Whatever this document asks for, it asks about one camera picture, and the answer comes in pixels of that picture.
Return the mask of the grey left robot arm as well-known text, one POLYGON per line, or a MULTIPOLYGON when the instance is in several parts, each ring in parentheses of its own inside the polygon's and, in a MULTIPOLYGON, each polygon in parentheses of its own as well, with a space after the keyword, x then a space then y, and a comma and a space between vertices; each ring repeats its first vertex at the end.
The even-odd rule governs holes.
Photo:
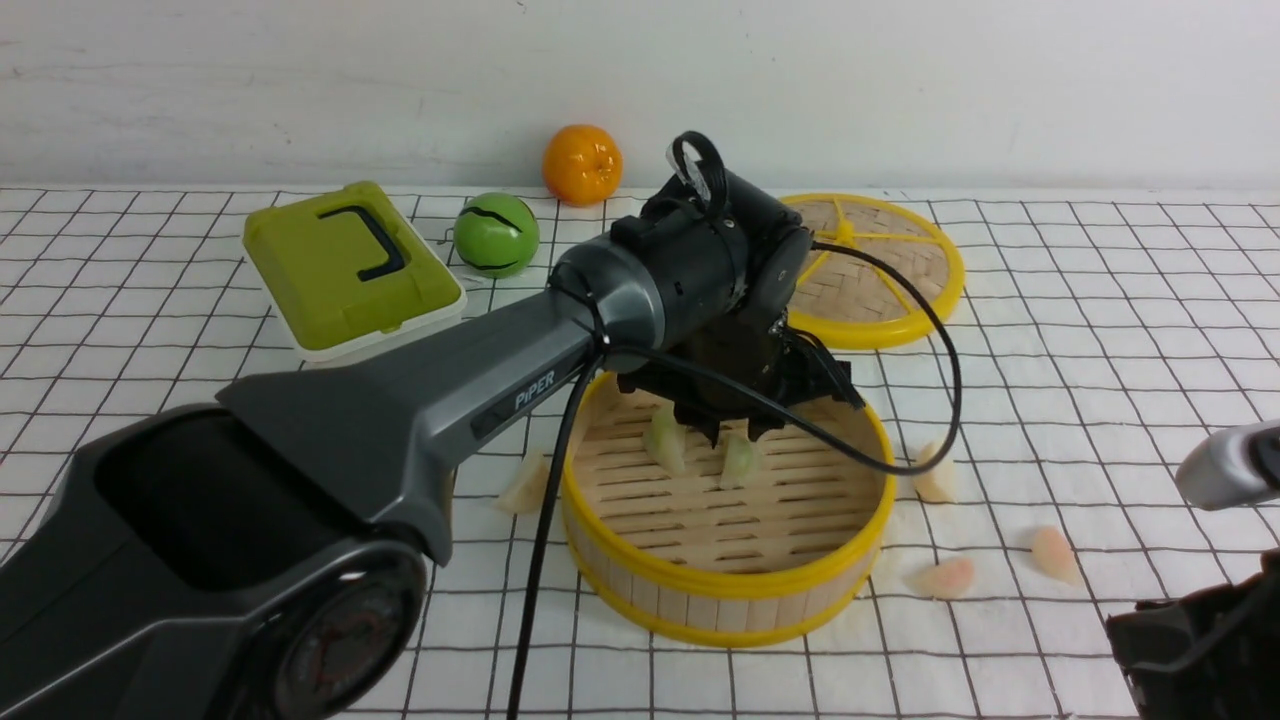
POLYGON ((3 565, 5 719, 326 719, 416 628, 456 470, 575 377, 700 421, 787 406, 773 333, 813 233, 727 174, 673 177, 548 287, 346 366, 248 375, 78 448, 3 565))

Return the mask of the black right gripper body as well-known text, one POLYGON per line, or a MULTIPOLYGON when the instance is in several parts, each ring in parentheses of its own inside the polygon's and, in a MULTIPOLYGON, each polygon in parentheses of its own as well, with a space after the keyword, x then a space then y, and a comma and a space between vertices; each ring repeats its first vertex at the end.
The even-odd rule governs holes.
POLYGON ((1279 553, 1257 574, 1142 601, 1105 632, 1142 719, 1279 716, 1279 553))

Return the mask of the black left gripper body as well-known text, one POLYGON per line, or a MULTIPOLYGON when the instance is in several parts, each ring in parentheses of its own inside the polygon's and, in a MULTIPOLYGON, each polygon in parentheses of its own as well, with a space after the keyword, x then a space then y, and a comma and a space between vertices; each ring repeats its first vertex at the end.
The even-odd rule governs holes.
POLYGON ((673 177, 637 215, 611 227, 612 243, 632 252, 657 284, 660 351, 689 365, 648 360, 618 375, 620 391, 671 401, 677 423, 712 445, 727 421, 746 421, 753 441, 785 427, 762 398, 788 409, 831 398, 863 410, 849 365, 787 324, 812 232, 778 199, 732 172, 724 178, 718 213, 673 177))

